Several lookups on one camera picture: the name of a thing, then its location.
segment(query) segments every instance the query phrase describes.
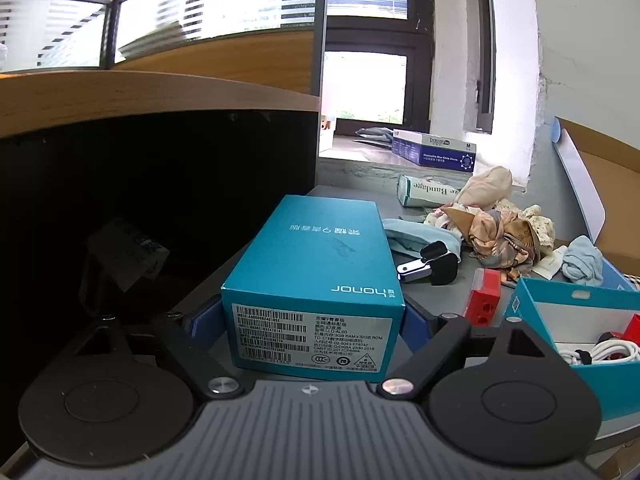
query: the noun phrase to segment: teal box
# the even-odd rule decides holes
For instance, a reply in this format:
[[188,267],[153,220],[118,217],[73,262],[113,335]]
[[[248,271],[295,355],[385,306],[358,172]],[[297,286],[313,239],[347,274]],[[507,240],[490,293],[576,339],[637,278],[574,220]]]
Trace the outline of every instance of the teal box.
[[[624,332],[634,314],[640,314],[635,291],[522,278],[504,317],[523,319],[553,348],[574,350],[604,332]],[[639,361],[572,369],[598,397],[603,420],[640,411]]]
[[222,286],[234,364],[384,377],[404,301],[376,204],[287,195]]

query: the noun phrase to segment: teal box lid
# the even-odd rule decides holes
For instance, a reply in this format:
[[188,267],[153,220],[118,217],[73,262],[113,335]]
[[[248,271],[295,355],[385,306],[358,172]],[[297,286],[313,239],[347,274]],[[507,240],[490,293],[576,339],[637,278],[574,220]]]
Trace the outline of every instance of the teal box lid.
[[378,209],[361,200],[285,196],[222,297],[238,366],[320,379],[381,378],[404,313]]
[[315,301],[404,305],[378,208],[362,200],[285,196],[224,287]]

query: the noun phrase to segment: red plastic block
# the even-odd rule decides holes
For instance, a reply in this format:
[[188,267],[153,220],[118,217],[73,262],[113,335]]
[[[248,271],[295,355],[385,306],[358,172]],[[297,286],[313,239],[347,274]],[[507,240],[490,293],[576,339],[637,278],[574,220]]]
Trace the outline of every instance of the red plastic block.
[[626,326],[625,333],[622,335],[622,339],[627,341],[633,341],[637,345],[640,345],[640,316],[634,314]]
[[465,317],[476,326],[488,326],[500,301],[501,275],[499,270],[476,269]]

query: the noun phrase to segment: light blue cloth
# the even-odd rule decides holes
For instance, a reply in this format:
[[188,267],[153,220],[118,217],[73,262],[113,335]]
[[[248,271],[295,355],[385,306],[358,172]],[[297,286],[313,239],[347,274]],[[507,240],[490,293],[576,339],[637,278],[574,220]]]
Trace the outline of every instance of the light blue cloth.
[[562,258],[562,273],[578,285],[602,285],[602,253],[586,236],[569,244]]
[[396,253],[420,258],[420,250],[425,245],[440,240],[460,261],[460,238],[446,229],[407,222],[398,218],[386,218],[382,221],[382,225],[385,228],[389,248]]

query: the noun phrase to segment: window frame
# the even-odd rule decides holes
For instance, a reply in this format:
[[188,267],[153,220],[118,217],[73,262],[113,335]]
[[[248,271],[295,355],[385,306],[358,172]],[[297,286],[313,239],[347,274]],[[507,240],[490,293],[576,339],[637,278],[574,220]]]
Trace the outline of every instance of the window frame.
[[433,0],[407,0],[406,20],[328,14],[326,51],[377,52],[407,58],[402,124],[338,118],[335,134],[355,136],[357,129],[370,126],[428,132],[433,41]]
[[476,83],[478,115],[476,129],[491,133],[494,124],[495,19],[494,1],[478,0],[480,32],[480,70]]

